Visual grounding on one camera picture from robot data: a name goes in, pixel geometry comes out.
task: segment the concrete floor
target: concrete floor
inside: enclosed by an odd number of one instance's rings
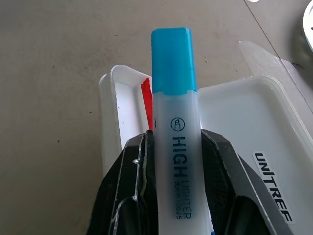
[[[116,64],[151,74],[153,29],[191,28],[205,87],[252,75],[239,40],[292,60],[288,24],[308,3],[0,0],[0,234],[85,233],[102,179],[98,81]]]

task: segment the white plastic box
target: white plastic box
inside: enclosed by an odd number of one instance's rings
[[[125,142],[148,129],[140,89],[146,78],[151,79],[119,65],[100,80],[104,174]],[[253,153],[265,153],[294,218],[291,230],[295,235],[312,234],[313,141],[280,82],[251,77],[198,93],[203,129],[227,138],[259,175]]]

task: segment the highlighter logo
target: highlighter logo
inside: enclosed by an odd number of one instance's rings
[[[173,131],[182,131],[185,128],[185,121],[180,117],[176,117],[171,121]]]

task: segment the red object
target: red object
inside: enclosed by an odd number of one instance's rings
[[[149,129],[153,130],[152,94],[150,89],[150,81],[148,78],[141,84],[141,91],[143,102],[145,104]]]

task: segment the blue highlighter cap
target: blue highlighter cap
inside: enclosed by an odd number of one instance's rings
[[[181,95],[197,91],[191,31],[160,28],[151,34],[152,93]]]

